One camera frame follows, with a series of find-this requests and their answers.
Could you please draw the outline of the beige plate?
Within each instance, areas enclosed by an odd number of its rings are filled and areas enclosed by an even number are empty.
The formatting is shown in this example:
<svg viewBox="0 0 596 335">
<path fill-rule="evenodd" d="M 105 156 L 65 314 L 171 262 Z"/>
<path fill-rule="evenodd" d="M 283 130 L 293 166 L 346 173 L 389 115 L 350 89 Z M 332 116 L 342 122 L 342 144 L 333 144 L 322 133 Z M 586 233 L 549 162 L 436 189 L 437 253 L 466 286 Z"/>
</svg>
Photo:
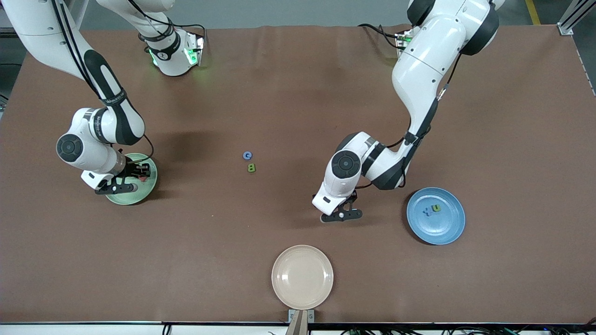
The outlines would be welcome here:
<svg viewBox="0 0 596 335">
<path fill-rule="evenodd" d="M 271 284 L 278 299 L 290 309 L 319 307 L 330 295 L 334 273 L 330 260 L 318 248 L 296 245 L 275 260 Z"/>
</svg>

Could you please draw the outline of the aluminium frame post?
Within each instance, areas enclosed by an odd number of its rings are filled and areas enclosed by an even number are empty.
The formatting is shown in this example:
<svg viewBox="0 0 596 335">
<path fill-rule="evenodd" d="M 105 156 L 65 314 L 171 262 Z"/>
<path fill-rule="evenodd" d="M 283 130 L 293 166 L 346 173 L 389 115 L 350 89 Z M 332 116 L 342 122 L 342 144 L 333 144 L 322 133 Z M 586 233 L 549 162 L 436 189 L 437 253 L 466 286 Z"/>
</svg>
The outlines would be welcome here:
<svg viewBox="0 0 596 335">
<path fill-rule="evenodd" d="M 596 6 L 596 0 L 572 0 L 559 19 L 557 28 L 561 36 L 573 35 L 573 28 Z"/>
</svg>

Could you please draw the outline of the blue plate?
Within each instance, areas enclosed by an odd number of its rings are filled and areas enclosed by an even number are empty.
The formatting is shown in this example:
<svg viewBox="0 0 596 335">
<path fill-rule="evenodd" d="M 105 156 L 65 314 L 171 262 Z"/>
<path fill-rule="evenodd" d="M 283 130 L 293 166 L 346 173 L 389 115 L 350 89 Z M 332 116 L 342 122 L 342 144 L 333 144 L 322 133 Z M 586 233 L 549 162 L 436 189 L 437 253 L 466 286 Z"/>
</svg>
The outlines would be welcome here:
<svg viewBox="0 0 596 335">
<path fill-rule="evenodd" d="M 426 207 L 440 204 L 441 211 L 427 217 Z M 457 240 L 466 227 L 466 214 L 460 200 L 449 191 L 428 187 L 413 193 L 408 200 L 409 227 L 420 240 L 432 245 L 447 245 Z"/>
</svg>

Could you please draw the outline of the brown table cover sheet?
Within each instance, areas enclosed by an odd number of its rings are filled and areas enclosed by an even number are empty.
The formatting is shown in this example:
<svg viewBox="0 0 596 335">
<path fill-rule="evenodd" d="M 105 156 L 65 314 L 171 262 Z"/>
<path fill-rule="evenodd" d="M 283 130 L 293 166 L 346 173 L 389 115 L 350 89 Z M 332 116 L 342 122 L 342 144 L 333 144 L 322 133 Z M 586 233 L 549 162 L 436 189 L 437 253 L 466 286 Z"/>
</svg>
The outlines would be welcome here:
<svg viewBox="0 0 596 335">
<path fill-rule="evenodd" d="M 359 131 L 392 144 L 408 126 L 379 36 L 211 30 L 207 67 L 179 78 L 135 32 L 85 37 L 145 120 L 158 187 L 136 206 L 94 194 L 55 146 L 99 101 L 27 56 L 0 122 L 0 322 L 277 322 L 271 269 L 299 244 L 334 269 L 318 322 L 596 317 L 596 97 L 556 27 L 502 26 L 462 57 L 406 186 L 360 190 L 362 218 L 341 223 L 311 204 L 338 144 Z M 463 205 L 450 244 L 408 224 L 428 187 Z"/>
</svg>

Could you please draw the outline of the light green plate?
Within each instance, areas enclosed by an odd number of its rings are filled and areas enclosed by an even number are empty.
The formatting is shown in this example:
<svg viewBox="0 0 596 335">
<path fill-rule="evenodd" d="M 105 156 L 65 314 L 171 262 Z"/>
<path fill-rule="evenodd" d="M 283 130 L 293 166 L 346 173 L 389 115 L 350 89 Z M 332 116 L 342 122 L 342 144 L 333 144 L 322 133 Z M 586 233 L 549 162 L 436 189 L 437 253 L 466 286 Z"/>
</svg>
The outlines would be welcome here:
<svg viewBox="0 0 596 335">
<path fill-rule="evenodd" d="M 133 178 L 127 178 L 126 183 L 122 183 L 121 174 L 118 174 L 113 178 L 109 184 L 117 183 L 117 184 L 136 184 L 138 189 L 136 192 L 132 193 L 124 193 L 124 194 L 116 194 L 116 195 L 106 195 L 107 199 L 112 201 L 115 204 L 120 205 L 132 205 L 136 203 L 140 203 L 145 199 L 151 191 L 155 188 L 158 179 L 158 171 L 155 162 L 150 159 L 147 155 L 140 154 L 140 153 L 130 153 L 126 155 L 127 161 L 132 161 L 137 163 L 140 166 L 141 174 L 142 174 L 142 164 L 149 164 L 150 165 L 150 172 L 151 176 L 145 181 L 135 181 Z"/>
</svg>

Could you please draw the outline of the table edge rail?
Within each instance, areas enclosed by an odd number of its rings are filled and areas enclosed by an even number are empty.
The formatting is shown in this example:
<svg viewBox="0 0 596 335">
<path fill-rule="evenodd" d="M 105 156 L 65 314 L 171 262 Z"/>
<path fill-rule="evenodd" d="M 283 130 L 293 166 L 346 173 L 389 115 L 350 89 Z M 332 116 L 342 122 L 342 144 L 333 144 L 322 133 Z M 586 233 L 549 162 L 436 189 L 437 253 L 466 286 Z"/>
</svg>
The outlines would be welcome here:
<svg viewBox="0 0 596 335">
<path fill-rule="evenodd" d="M 6 322 L 0 335 L 285 335 L 285 322 Z M 309 335 L 596 335 L 584 323 L 315 322 Z"/>
</svg>

